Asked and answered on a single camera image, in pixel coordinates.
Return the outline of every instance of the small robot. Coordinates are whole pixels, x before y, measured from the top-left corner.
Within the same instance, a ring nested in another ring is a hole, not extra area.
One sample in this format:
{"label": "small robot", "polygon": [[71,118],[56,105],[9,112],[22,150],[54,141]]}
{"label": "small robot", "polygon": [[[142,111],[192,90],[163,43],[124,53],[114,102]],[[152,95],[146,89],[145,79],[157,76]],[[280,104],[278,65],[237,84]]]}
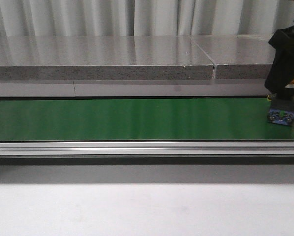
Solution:
{"label": "small robot", "polygon": [[271,92],[267,119],[271,123],[292,125],[294,121],[294,25],[279,29],[269,41],[276,49],[265,87]]}

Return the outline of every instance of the green conveyor belt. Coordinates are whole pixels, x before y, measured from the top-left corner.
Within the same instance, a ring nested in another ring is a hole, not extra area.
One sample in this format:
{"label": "green conveyor belt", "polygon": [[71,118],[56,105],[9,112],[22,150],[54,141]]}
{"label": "green conveyor belt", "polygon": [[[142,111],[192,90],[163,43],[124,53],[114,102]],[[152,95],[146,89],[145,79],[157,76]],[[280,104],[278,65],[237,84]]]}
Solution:
{"label": "green conveyor belt", "polygon": [[0,141],[294,139],[263,98],[0,101]]}

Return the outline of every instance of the granite slab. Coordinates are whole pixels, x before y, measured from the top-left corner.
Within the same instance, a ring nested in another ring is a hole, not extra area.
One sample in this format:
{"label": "granite slab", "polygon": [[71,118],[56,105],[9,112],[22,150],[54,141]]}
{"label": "granite slab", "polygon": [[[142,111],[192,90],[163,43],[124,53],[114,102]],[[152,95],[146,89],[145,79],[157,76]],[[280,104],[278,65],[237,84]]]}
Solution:
{"label": "granite slab", "polygon": [[265,79],[275,50],[271,35],[191,36],[211,59],[215,79]]}
{"label": "granite slab", "polygon": [[0,81],[209,80],[187,36],[0,37]]}

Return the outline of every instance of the curtain fold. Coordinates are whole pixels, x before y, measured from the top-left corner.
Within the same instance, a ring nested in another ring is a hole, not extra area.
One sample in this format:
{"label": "curtain fold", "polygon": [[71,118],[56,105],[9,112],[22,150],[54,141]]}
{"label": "curtain fold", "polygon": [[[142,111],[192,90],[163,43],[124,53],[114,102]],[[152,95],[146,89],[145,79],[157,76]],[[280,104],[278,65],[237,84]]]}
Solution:
{"label": "curtain fold", "polygon": [[264,34],[293,19],[287,0],[0,0],[0,36]]}

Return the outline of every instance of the metal frame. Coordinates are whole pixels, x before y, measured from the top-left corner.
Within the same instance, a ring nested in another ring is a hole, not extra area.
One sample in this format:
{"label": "metal frame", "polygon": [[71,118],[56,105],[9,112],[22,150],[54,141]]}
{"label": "metal frame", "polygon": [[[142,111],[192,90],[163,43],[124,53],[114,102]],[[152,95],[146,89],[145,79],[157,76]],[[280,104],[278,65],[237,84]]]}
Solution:
{"label": "metal frame", "polygon": [[0,158],[161,156],[294,156],[294,141],[0,142]]}

